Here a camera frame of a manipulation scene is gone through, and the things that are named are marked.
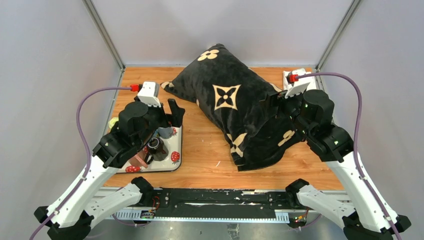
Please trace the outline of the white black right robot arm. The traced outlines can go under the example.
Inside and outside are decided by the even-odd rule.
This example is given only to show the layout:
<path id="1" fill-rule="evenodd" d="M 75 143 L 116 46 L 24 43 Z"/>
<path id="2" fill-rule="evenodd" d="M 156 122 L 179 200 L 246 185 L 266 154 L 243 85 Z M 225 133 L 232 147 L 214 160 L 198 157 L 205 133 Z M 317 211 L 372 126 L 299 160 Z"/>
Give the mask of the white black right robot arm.
<path id="1" fill-rule="evenodd" d="M 311 208 L 338 225 L 349 240 L 399 238 L 412 224 L 390 208 L 368 175 L 349 133 L 333 123 L 335 104 L 322 90 L 307 90 L 290 97 L 287 91 L 267 94 L 261 101 L 277 109 L 294 124 L 303 142 L 336 175 L 350 198 L 343 203 L 318 191 L 304 179 L 286 187 L 286 204 Z"/>

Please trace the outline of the black mug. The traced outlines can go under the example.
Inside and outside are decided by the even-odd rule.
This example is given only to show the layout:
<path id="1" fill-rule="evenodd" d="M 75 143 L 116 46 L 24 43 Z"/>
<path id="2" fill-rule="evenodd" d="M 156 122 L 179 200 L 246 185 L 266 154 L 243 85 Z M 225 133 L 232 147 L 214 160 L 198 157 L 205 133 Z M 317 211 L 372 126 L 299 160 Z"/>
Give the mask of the black mug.
<path id="1" fill-rule="evenodd" d="M 153 161 L 164 161 L 169 153 L 165 143 L 159 137 L 152 137 L 143 150 L 146 153 L 144 161 L 148 165 L 150 165 Z"/>

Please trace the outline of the brown pink mug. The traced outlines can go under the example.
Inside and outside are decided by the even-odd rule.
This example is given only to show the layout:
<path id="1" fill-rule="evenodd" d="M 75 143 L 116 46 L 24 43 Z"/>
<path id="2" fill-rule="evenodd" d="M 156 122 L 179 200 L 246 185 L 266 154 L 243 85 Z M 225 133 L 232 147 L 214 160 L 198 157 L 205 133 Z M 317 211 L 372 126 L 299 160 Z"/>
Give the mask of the brown pink mug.
<path id="1" fill-rule="evenodd" d="M 133 157 L 131 157 L 128 162 L 132 166 L 143 167 L 145 169 L 148 168 L 148 164 L 145 162 L 146 152 L 142 149 L 138 153 L 136 153 Z"/>

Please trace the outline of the black floral plush blanket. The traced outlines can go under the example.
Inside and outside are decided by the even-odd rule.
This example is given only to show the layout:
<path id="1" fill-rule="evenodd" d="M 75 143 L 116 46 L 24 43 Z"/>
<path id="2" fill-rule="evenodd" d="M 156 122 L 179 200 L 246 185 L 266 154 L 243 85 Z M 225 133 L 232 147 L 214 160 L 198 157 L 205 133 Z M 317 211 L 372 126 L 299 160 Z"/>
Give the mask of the black floral plush blanket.
<path id="1" fill-rule="evenodd" d="M 223 44 L 200 54 L 172 81 L 161 87 L 198 105 L 223 133 L 238 171 L 252 171 L 279 162 L 301 141 L 289 117 L 261 102 L 281 89 L 256 74 Z"/>

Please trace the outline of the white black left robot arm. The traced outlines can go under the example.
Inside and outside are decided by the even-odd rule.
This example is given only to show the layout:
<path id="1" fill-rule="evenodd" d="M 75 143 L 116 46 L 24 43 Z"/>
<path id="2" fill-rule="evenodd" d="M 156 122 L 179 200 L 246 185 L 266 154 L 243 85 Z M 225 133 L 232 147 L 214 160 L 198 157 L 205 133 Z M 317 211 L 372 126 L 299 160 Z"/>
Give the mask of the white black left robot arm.
<path id="1" fill-rule="evenodd" d="M 185 109 L 169 99 L 165 113 L 157 100 L 135 100 L 125 106 L 117 120 L 93 150 L 87 163 L 67 190 L 51 205 L 40 206 L 34 216 L 47 227 L 52 240 L 83 240 L 102 220 L 130 205 L 150 207 L 153 187 L 143 177 L 134 178 L 121 190 L 96 202 L 92 198 L 104 183 L 124 169 L 140 153 L 154 159 L 170 160 L 182 148 L 179 129 Z"/>

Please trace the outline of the grey blue dotted mug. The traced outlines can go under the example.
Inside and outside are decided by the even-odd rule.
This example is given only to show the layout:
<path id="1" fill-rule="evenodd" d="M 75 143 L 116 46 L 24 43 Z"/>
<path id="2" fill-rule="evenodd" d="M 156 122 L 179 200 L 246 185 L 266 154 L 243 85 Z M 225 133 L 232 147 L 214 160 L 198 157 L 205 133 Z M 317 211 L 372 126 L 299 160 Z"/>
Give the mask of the grey blue dotted mug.
<path id="1" fill-rule="evenodd" d="M 170 127 L 159 127 L 157 129 L 157 132 L 159 136 L 163 139 L 169 139 L 174 136 L 174 128 L 172 126 Z"/>

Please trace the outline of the white strawberry tray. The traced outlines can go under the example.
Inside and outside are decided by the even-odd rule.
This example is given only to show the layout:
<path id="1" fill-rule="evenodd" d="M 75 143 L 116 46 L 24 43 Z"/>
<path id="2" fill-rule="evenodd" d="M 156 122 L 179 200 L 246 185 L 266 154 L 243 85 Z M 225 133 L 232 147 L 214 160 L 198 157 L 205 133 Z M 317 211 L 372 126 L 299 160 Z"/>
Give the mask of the white strawberry tray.
<path id="1" fill-rule="evenodd" d="M 141 172 L 172 172 L 177 170 L 182 164 L 182 141 L 183 141 L 183 128 L 176 127 L 174 128 L 174 136 L 169 139 L 163 139 L 159 136 L 156 131 L 152 137 L 157 137 L 163 140 L 164 145 L 168 150 L 168 156 L 163 161 L 153 161 L 151 164 L 148 164 L 148 168 L 133 166 L 129 163 L 124 164 L 124 166 L 118 170 L 119 174 L 124 173 L 141 173 Z"/>

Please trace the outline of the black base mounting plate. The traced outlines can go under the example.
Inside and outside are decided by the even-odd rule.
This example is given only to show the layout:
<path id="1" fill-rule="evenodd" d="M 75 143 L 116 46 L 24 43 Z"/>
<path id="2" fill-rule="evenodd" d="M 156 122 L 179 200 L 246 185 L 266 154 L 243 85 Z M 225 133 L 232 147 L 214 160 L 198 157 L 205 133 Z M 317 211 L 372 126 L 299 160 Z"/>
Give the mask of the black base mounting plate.
<path id="1" fill-rule="evenodd" d="M 111 219 L 151 222 L 272 223 L 300 231 L 321 216 L 304 206 L 291 206 L 283 190 L 156 188 L 150 206 L 125 207 Z"/>

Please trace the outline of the white folded cloth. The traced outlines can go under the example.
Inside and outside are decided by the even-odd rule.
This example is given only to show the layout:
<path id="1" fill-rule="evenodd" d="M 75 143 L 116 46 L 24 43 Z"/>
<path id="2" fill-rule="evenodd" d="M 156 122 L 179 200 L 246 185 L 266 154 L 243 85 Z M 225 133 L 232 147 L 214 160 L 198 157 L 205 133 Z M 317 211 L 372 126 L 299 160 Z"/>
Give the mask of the white folded cloth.
<path id="1" fill-rule="evenodd" d="M 311 72 L 306 71 L 304 68 L 299 68 L 293 71 L 283 71 L 283 89 L 287 90 L 288 92 L 299 92 L 300 90 L 316 90 L 317 85 L 314 76 L 300 78 L 293 83 L 289 83 L 287 79 L 289 75 L 303 76 L 307 74 L 311 74 Z"/>

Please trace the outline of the green octagonal mug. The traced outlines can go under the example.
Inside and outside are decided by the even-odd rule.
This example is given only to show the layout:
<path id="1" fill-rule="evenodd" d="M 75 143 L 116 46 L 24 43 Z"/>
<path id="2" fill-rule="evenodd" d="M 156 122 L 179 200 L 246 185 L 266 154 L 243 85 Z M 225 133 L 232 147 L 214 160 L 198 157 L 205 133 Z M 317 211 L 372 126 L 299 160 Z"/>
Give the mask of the green octagonal mug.
<path id="1" fill-rule="evenodd" d="M 116 131 L 119 128 L 119 118 L 118 117 L 112 117 L 108 122 L 109 132 Z"/>

